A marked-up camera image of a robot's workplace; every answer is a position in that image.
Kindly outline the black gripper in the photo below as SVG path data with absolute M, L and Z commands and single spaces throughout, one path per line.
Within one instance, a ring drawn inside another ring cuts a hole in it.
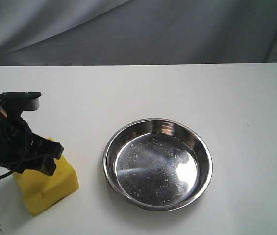
M 43 157 L 43 138 L 34 134 L 29 125 L 15 112 L 0 106 L 0 167 L 23 173 L 26 169 L 52 176 L 56 170 L 55 159 L 60 159 L 64 148 L 48 138 L 47 154 Z

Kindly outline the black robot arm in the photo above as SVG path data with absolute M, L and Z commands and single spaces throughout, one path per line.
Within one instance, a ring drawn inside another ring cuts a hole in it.
M 3 92 L 0 94 L 0 167 L 10 173 L 35 170 L 52 176 L 63 146 L 32 132 L 21 117 L 24 111 L 39 108 L 41 92 Z

